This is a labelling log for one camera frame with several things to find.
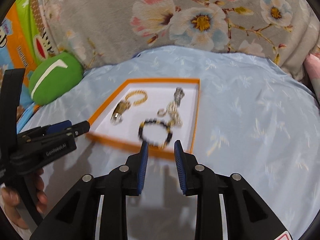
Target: hand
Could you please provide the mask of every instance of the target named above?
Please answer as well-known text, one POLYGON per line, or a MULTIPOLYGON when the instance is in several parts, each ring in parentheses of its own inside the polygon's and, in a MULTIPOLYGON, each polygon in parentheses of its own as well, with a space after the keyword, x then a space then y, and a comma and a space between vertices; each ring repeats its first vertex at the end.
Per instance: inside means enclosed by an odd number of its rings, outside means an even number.
MULTIPOLYGON (((43 192, 44 182, 40 177, 40 175, 43 174, 43 172, 44 172, 43 169, 39 169, 34 174, 34 182, 35 182, 36 189, 38 190, 37 192, 38 203, 36 204, 36 208, 39 213, 45 212, 45 210, 47 209, 47 203, 48 203, 48 198, 43 192)), ((1 189, 1 195, 4 200, 4 210, 8 218, 12 221, 12 223, 17 225, 18 227, 22 229, 28 229, 27 224, 22 219, 22 217, 20 217, 20 214, 16 210, 16 206, 20 203, 20 197, 17 191, 9 187, 4 187, 1 189)))

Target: pink pillow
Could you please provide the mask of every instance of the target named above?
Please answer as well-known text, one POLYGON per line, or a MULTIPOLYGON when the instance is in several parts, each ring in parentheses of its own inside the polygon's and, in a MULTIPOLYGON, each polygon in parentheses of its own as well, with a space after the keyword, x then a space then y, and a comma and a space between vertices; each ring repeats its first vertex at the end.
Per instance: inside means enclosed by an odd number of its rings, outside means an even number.
POLYGON ((308 72, 318 101, 320 102, 320 59, 312 54, 309 54, 303 64, 308 72))

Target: green cushion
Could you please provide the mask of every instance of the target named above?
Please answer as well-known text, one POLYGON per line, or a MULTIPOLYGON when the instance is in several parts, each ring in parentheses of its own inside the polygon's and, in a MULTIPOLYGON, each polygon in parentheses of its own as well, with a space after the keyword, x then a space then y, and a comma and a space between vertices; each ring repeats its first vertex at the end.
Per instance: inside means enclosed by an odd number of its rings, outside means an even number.
POLYGON ((29 93, 32 100, 46 105, 76 86, 83 76, 78 60, 67 52, 41 63, 29 80, 29 93))

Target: metal screw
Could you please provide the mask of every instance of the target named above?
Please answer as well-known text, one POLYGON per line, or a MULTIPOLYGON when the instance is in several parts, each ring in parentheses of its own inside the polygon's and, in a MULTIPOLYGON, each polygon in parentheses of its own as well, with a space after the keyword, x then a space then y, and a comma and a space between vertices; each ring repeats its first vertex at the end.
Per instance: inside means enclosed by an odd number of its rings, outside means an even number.
POLYGON ((195 169, 196 169, 196 171, 204 171, 204 166, 198 164, 198 165, 195 166, 195 169))
POLYGON ((129 170, 129 167, 127 165, 122 165, 122 166, 120 166, 119 170, 122 172, 126 172, 129 170))
POLYGON ((91 179, 92 179, 92 177, 91 177, 91 175, 89 175, 89 174, 84 175, 84 176, 82 177, 82 180, 83 180, 84 182, 89 182, 91 179))
POLYGON ((234 179, 234 180, 241 180, 241 175, 240 174, 238 174, 238 173, 234 173, 234 174, 232 174, 232 178, 234 179))

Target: floral blanket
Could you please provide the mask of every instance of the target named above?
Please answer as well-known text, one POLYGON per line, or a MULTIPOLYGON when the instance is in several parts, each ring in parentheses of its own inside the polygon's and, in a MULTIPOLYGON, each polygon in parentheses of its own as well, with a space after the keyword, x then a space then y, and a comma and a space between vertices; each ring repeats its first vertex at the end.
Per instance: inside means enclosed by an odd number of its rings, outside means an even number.
POLYGON ((294 79, 316 52, 319 20, 306 0, 38 0, 59 51, 85 68, 175 44, 268 57, 294 79))

